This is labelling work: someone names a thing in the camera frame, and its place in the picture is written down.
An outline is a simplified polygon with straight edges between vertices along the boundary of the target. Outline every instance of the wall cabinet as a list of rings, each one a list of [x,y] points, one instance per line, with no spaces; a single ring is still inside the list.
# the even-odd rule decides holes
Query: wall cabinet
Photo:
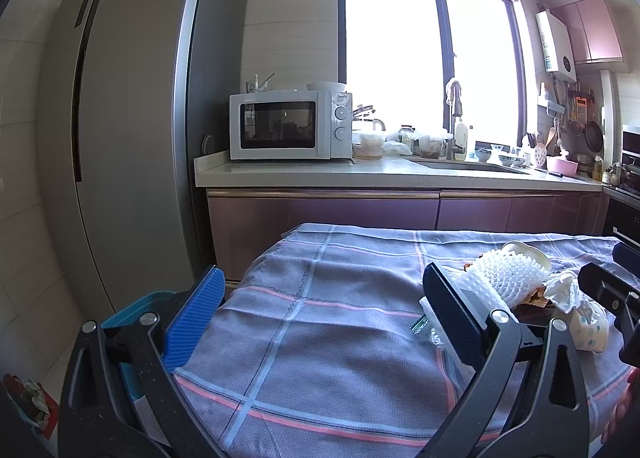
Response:
[[[301,223],[414,231],[599,234],[603,193],[209,189],[218,265],[230,281]]]
[[[622,50],[605,0],[581,0],[551,11],[569,31],[575,64],[622,61]]]

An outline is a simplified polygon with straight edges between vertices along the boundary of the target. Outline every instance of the pink pot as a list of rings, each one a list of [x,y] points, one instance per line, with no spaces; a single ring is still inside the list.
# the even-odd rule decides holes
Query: pink pot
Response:
[[[578,171],[578,164],[576,162],[569,162],[569,160],[563,160],[559,156],[547,156],[546,170],[552,173],[560,173],[564,176],[575,176],[575,173]]]

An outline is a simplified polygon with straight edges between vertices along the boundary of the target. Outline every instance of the microwave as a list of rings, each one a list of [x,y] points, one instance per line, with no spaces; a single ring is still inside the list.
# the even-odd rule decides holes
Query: microwave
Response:
[[[351,158],[352,108],[348,92],[232,94],[231,160]]]

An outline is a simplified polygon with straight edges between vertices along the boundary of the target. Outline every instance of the microwave knob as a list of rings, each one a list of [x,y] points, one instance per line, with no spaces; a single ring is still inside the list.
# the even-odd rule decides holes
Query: microwave knob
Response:
[[[344,120],[349,116],[349,111],[343,105],[339,105],[335,108],[334,115],[338,120]]]
[[[337,138],[340,141],[346,140],[347,139],[347,128],[346,127],[338,127],[335,130],[335,138]]]

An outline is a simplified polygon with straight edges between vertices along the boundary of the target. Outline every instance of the screw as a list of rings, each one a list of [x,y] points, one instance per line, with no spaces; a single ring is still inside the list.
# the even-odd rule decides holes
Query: screw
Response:
[[[95,321],[87,321],[82,325],[82,331],[84,333],[91,333],[97,328]]]
[[[559,332],[564,332],[566,330],[566,322],[562,319],[553,319],[551,321],[551,326],[553,326]]]
[[[158,320],[158,316],[153,312],[143,313],[140,316],[140,324],[142,324],[142,326],[151,326],[157,320]]]
[[[491,312],[491,317],[499,324],[505,324],[509,322],[509,316],[502,310],[494,310]]]

